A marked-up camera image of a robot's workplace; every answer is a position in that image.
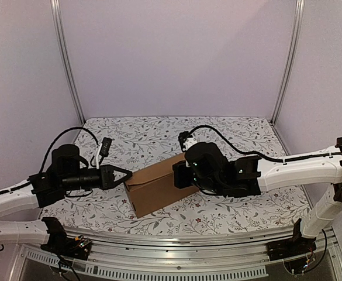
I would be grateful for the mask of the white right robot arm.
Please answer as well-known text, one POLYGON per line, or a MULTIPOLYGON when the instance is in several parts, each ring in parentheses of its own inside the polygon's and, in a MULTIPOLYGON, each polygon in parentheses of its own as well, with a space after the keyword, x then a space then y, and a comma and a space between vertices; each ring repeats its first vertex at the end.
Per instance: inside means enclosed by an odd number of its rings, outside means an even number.
POLYGON ((278 158, 248 152, 229 161, 212 142, 181 140, 184 159, 172 166, 178 189, 195 186, 223 197, 256 196, 289 186, 329 183, 315 207, 295 226, 286 243, 290 255, 299 255, 309 240, 342 211, 342 137, 336 144, 311 154, 278 158))

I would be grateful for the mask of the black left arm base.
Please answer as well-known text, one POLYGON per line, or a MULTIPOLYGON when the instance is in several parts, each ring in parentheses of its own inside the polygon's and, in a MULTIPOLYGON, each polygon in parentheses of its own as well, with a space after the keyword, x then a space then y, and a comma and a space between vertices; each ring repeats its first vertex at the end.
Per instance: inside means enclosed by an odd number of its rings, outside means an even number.
POLYGON ((41 244, 41 250, 57 256, 66 256, 83 261, 88 260, 92 247, 92 241, 89 238, 85 238, 83 235, 75 238, 68 237, 64 227, 57 218, 44 217, 41 221, 45 223, 46 232, 49 235, 47 243, 41 244))

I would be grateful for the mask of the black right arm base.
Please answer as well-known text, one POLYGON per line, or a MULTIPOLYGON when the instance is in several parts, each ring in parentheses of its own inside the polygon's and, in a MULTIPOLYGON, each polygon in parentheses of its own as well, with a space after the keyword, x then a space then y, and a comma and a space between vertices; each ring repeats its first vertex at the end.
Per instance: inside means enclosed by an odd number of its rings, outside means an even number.
POLYGON ((302 258, 293 259, 284 263, 285 269, 292 275, 300 275, 306 272, 310 265, 310 258, 307 253, 313 255, 316 250, 316 238, 305 238, 302 236, 300 225, 302 219, 298 219, 293 226, 293 233, 290 238, 268 242, 265 244, 267 255, 270 261, 291 258, 302 255, 302 258))

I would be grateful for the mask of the brown cardboard paper box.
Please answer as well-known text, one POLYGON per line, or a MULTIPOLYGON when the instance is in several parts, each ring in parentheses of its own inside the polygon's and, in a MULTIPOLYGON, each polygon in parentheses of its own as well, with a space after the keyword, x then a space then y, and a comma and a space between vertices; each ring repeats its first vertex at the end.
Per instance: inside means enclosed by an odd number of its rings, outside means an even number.
POLYGON ((137 218, 149 215, 199 191, 195 186, 185 189, 174 186, 172 166, 182 160, 183 154, 173 156, 134 172, 132 177, 125 181, 126 194, 137 218))

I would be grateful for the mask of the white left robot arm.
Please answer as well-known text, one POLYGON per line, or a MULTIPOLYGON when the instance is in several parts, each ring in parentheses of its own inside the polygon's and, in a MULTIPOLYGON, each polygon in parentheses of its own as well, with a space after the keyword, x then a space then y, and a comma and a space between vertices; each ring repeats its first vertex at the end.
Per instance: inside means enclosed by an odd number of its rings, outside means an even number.
MULTIPOLYGON (((83 195, 93 189, 111 190, 132 177, 133 173, 113 165, 89 163, 72 144, 62 145, 51 153, 47 170, 0 190, 0 218, 14 213, 48 207, 68 197, 71 191, 83 195)), ((35 243, 65 254, 80 244, 73 244, 62 224, 54 217, 31 222, 1 222, 0 245, 35 243)))

